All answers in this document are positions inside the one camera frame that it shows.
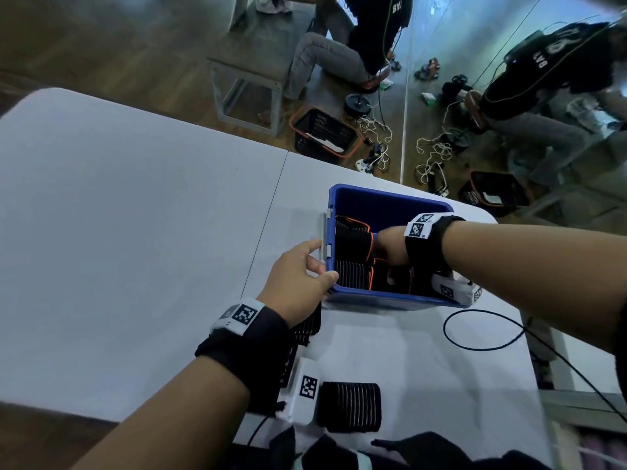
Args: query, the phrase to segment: person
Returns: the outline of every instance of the person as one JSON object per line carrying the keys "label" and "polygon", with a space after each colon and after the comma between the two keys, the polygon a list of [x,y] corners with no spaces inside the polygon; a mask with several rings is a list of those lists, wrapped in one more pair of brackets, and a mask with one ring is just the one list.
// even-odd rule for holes
{"label": "person", "polygon": [[[513,306],[614,353],[619,384],[627,389],[627,237],[445,219],[436,222],[433,240],[431,236],[427,242],[405,238],[405,226],[399,226],[380,231],[375,247],[394,266],[420,263],[424,267],[425,258],[445,264]],[[337,272],[325,270],[311,257],[321,245],[320,239],[311,239],[274,263],[257,297],[265,304],[266,318],[257,329],[256,341],[224,330],[212,332],[208,340],[219,332],[223,335],[211,346],[204,342],[196,359],[90,450],[74,470],[215,468],[244,417],[249,390],[282,367],[288,328],[305,320],[338,279]],[[289,450],[278,452],[278,460],[273,461],[292,468],[294,430],[273,442],[275,451],[277,447]],[[412,462],[430,462],[429,468],[434,469],[546,468],[515,450],[500,459],[470,462],[457,446],[430,432],[400,442],[374,443],[399,451],[411,468],[423,467]],[[456,465],[447,467],[444,456],[448,464],[453,459]],[[301,463],[308,470],[333,458],[352,462],[343,468],[357,468],[355,455],[330,437],[309,449]],[[371,456],[371,460],[373,468],[398,467],[383,457]]]}
{"label": "person", "polygon": [[495,131],[552,147],[529,180],[551,188],[559,171],[585,152],[592,136],[537,113],[558,89],[589,93],[618,120],[627,119],[627,102],[613,91],[616,63],[627,61],[627,15],[615,23],[572,23],[530,39],[507,59],[503,74],[486,89],[480,103]]}
{"label": "person", "polygon": [[[411,16],[411,0],[345,0],[357,19],[355,26],[338,0],[289,0],[315,4],[310,30],[296,46],[290,74],[283,91],[287,100],[297,100],[316,65],[325,71],[361,85],[375,78],[402,26]],[[327,38],[327,32],[333,39]],[[260,119],[269,123],[269,114]]]}

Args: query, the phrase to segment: blue plastic box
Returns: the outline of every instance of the blue plastic box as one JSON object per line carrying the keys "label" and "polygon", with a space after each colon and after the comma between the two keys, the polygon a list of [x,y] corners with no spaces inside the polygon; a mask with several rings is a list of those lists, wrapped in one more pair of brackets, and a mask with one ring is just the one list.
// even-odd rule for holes
{"label": "blue plastic box", "polygon": [[[335,216],[349,216],[370,225],[377,233],[391,226],[405,226],[418,214],[425,212],[452,212],[447,203],[430,199],[386,193],[377,190],[338,184],[329,190],[329,209],[326,214],[325,243],[327,270],[335,268]],[[334,285],[330,302],[351,303],[374,308],[416,310],[425,306],[455,306],[457,302],[442,298],[378,292]]]}

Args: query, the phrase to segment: white table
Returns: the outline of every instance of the white table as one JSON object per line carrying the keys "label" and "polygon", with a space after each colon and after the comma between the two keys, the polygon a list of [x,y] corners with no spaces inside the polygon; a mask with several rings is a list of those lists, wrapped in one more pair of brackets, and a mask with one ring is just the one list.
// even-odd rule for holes
{"label": "white table", "polygon": [[[329,201],[329,188],[336,183],[433,198],[416,189],[290,153],[244,295],[255,296],[261,291],[273,261],[283,251],[316,234]],[[482,209],[443,201],[468,220],[495,222]],[[318,361],[323,380],[379,384],[383,415],[377,434],[334,435],[338,442],[372,452],[374,437],[403,439],[435,431],[472,458],[500,456],[518,449],[551,463],[524,339],[496,352],[467,352],[449,343],[442,333],[444,319],[456,311],[454,308],[364,313],[341,305],[333,307],[323,310],[322,327],[312,337],[305,356]],[[485,291],[475,308],[497,311],[518,322],[521,319],[515,308]],[[454,318],[449,326],[454,339],[476,348],[501,345],[520,332],[505,320],[470,313]],[[245,443],[259,421],[257,416],[247,415],[236,441]],[[258,444],[274,436],[284,424],[276,420],[266,426],[255,437]],[[319,435],[311,429],[299,430],[300,450]]]}
{"label": "white table", "polygon": [[[255,296],[282,252],[319,233],[333,184],[428,196],[60,89],[0,119],[0,162],[0,400],[111,420],[183,368],[224,306]],[[520,320],[486,292],[477,307]],[[473,458],[519,449],[550,462],[525,343],[456,348],[442,335],[453,311],[325,309],[307,355],[326,380],[380,385],[378,436],[435,431]],[[488,347],[518,329],[473,315],[450,332]],[[247,415],[236,442],[260,419]],[[266,423],[256,445],[284,424]],[[320,433],[299,429],[299,448]],[[335,437],[372,451],[373,436]]]}
{"label": "white table", "polygon": [[286,154],[61,89],[0,119],[0,400],[153,395],[241,296]]}

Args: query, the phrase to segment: hand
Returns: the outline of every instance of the hand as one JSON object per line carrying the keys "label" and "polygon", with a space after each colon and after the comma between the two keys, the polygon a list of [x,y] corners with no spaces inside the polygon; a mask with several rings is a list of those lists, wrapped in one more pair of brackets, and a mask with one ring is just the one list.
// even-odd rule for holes
{"label": "hand", "polygon": [[[326,272],[324,264],[309,255],[321,245],[320,239],[310,239],[281,254],[257,297],[281,315],[290,328],[314,312],[339,278],[337,272]],[[307,271],[318,276],[312,277]]]}
{"label": "hand", "polygon": [[410,265],[410,258],[405,248],[405,228],[406,226],[388,227],[380,231],[374,241],[373,248],[384,251],[392,267]]}

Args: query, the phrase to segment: gray jeans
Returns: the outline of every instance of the gray jeans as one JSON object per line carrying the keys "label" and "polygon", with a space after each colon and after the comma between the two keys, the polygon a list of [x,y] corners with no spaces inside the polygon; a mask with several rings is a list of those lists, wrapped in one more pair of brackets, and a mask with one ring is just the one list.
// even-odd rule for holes
{"label": "gray jeans", "polygon": [[[305,33],[296,46],[283,95],[288,99],[297,99],[316,64],[351,83],[367,81],[371,76],[365,70],[361,56],[346,46],[353,28],[349,15],[337,2],[317,4],[312,29]],[[333,40],[327,39],[327,31],[331,31]]]}
{"label": "gray jeans", "polygon": [[553,147],[529,176],[531,181],[546,187],[555,185],[560,170],[584,153],[592,139],[583,128],[532,113],[509,120],[488,119],[488,123],[496,132]]}

